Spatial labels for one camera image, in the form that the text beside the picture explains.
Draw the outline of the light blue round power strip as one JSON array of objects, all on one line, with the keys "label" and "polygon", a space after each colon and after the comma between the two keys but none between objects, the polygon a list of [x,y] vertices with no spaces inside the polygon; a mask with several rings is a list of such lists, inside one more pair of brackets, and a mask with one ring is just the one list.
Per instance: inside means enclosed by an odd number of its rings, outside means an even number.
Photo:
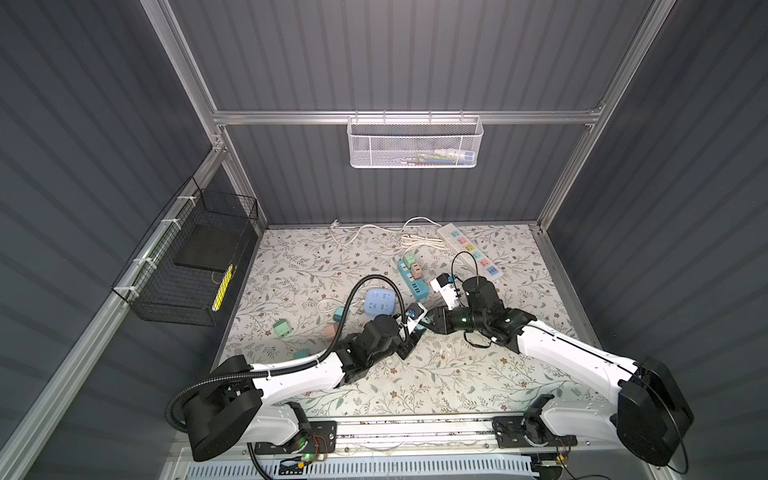
[{"label": "light blue round power strip", "polygon": [[363,310],[366,315],[375,318],[378,315],[392,315],[397,297],[390,289],[372,288],[366,293]]}]

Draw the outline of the teal blue power strip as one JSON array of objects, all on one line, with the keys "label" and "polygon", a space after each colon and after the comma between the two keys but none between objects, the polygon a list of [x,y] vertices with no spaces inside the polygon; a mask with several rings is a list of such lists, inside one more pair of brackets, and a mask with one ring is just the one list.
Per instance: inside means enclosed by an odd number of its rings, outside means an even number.
[{"label": "teal blue power strip", "polygon": [[414,280],[411,276],[410,269],[406,268],[403,260],[398,262],[398,271],[416,301],[425,300],[429,296],[429,287],[424,281],[424,278]]}]

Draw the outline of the long white power strip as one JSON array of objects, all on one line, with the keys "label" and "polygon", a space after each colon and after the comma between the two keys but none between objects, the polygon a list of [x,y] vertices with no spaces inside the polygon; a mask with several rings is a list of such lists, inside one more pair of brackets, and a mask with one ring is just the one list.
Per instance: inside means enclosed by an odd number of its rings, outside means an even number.
[{"label": "long white power strip", "polygon": [[481,247],[472,241],[462,230],[452,223],[437,229],[437,235],[443,240],[449,250],[458,256],[469,268],[478,267],[479,274],[489,281],[497,281],[503,277],[503,272]]}]

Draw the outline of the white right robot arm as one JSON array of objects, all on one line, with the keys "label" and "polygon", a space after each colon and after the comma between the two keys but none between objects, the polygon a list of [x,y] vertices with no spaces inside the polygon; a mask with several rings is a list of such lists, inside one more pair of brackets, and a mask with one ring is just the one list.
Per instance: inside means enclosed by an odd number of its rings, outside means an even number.
[{"label": "white right robot arm", "polygon": [[564,335],[526,311],[505,306],[484,277],[455,287],[442,275],[432,287],[444,303],[416,315],[421,327],[440,335],[479,333],[493,345],[560,370],[604,398],[601,406],[589,401],[568,406],[553,393],[539,395],[510,429],[528,444],[571,446],[600,439],[619,443],[659,467],[668,466],[684,448],[694,414],[664,363],[653,358],[638,362]]}]

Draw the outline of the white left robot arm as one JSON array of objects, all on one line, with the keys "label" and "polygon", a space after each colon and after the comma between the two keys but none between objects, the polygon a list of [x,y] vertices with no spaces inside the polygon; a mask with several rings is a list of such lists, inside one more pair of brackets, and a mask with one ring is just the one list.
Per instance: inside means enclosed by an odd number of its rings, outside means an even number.
[{"label": "white left robot arm", "polygon": [[242,439],[297,451],[311,435],[301,407],[291,399],[307,392],[334,389],[366,376],[378,362],[405,359],[423,333],[421,304],[403,317],[379,315],[359,334],[304,361],[271,366],[249,364],[242,355],[227,359],[205,380],[177,394],[167,407],[171,421],[181,404],[183,426],[193,459],[203,462],[226,452]]}]

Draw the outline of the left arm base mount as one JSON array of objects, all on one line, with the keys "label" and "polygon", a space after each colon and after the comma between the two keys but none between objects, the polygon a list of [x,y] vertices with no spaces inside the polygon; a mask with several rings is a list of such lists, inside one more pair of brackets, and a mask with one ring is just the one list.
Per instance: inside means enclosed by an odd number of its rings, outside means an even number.
[{"label": "left arm base mount", "polygon": [[310,421],[302,424],[299,432],[283,445],[267,442],[254,444],[257,455],[329,454],[336,448],[338,423]]}]

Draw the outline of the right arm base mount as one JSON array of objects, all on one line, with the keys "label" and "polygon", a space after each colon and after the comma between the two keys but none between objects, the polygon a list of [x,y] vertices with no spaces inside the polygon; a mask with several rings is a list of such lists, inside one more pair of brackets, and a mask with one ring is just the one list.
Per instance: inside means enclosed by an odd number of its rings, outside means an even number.
[{"label": "right arm base mount", "polygon": [[502,415],[491,419],[491,426],[500,448],[574,447],[575,435],[552,433],[541,420],[524,415]]}]

